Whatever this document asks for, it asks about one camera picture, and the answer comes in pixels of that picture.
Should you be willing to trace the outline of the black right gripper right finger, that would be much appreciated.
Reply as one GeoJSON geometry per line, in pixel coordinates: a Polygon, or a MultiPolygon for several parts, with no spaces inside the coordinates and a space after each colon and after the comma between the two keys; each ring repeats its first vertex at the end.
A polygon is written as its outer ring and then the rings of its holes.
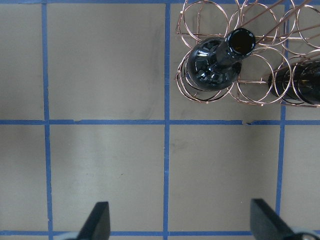
{"type": "Polygon", "coordinates": [[[262,199],[250,201],[250,231],[256,240],[318,240],[312,230],[290,227],[262,199]]]}

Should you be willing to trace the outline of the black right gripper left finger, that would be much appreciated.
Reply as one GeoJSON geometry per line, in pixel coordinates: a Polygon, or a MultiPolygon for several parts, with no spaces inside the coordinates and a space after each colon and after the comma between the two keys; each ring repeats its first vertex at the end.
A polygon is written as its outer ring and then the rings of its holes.
{"type": "Polygon", "coordinates": [[[57,240],[108,240],[111,235],[110,208],[107,201],[97,202],[79,232],[67,232],[57,240]]]}

